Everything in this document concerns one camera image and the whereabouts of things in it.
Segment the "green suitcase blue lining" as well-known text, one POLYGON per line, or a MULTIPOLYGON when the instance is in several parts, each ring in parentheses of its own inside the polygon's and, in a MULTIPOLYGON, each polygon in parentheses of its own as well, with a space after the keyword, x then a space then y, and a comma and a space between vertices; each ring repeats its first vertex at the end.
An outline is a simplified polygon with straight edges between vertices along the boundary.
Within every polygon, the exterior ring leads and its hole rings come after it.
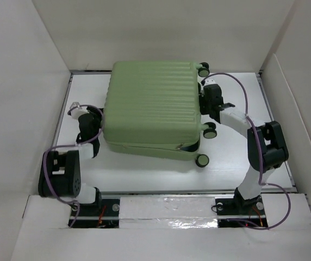
POLYGON ((213 123, 201 122, 198 79, 209 73, 207 63, 192 61, 116 62, 103 109, 109 149, 207 166, 200 139, 217 132, 213 123))

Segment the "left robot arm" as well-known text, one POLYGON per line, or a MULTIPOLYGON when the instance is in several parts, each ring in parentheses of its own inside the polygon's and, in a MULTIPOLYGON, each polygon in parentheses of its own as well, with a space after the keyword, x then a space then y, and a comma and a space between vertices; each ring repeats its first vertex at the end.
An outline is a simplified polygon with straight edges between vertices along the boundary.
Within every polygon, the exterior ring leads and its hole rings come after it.
POLYGON ((78 122, 79 132, 70 145, 56 145, 45 151, 38 182, 41 197, 56 198, 64 204, 84 204, 90 215, 102 211, 97 189, 82 183, 80 164, 97 156, 99 136, 104 127, 103 108, 74 103, 67 114, 78 122))

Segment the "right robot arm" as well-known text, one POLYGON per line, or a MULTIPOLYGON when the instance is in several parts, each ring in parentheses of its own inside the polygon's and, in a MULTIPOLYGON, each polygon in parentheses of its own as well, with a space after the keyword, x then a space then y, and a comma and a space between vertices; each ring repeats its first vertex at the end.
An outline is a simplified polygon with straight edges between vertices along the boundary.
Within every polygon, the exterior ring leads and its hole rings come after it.
POLYGON ((246 138, 250 164, 240 185, 235 189, 233 209, 245 214, 257 203, 262 187, 275 169, 288 160, 289 152, 282 127, 277 121, 254 121, 248 114, 248 98, 244 90, 245 111, 225 103, 221 87, 201 81, 200 110, 215 122, 229 127, 246 138))

